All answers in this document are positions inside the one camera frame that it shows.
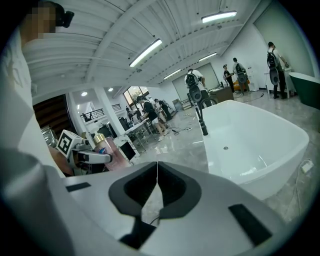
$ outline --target glossy tile floor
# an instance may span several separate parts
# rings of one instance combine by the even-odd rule
[[[239,102],[249,101],[246,103],[287,119],[304,129],[309,135],[310,142],[303,159],[310,158],[314,167],[307,174],[300,171],[298,175],[298,169],[295,170],[292,177],[277,194],[264,200],[286,222],[289,222],[310,206],[320,182],[320,133],[318,132],[320,110],[303,105],[297,96],[285,100],[268,98],[266,91],[245,94],[244,97],[236,98],[236,100]],[[174,135],[174,132],[171,131],[160,142],[149,139],[149,144],[145,146],[146,152],[141,154],[141,163],[165,161],[208,172],[202,131],[198,120],[194,117],[186,116],[187,114],[196,116],[195,108],[178,112],[168,124],[172,125],[176,131],[187,127],[192,128],[192,130],[189,132],[181,130],[178,135]],[[161,191],[156,186],[142,210],[143,221],[150,223],[158,216],[162,207]]]

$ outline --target pink bottle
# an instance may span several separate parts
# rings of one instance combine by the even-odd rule
[[[121,154],[111,137],[106,138],[102,133],[95,133],[93,138],[96,144],[94,151],[100,154],[109,154],[112,161],[105,163],[109,171],[122,170],[129,166],[129,163]]]

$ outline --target white bathtub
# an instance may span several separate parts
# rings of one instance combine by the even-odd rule
[[[209,133],[203,136],[209,172],[260,200],[285,185],[309,143],[308,134],[295,124],[234,100],[205,108],[203,119]]]

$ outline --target black rubber pad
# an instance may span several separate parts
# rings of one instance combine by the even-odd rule
[[[243,204],[232,205],[229,210],[255,246],[272,236],[269,230]]]
[[[87,187],[91,187],[91,185],[88,182],[83,182],[83,183],[79,183],[76,185],[66,186],[65,188],[66,188],[66,190],[68,190],[68,192],[72,192],[72,191],[76,191],[76,190],[82,190]]]

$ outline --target green bathtub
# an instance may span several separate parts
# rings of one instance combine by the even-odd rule
[[[300,101],[320,110],[320,79],[306,74],[289,73]]]

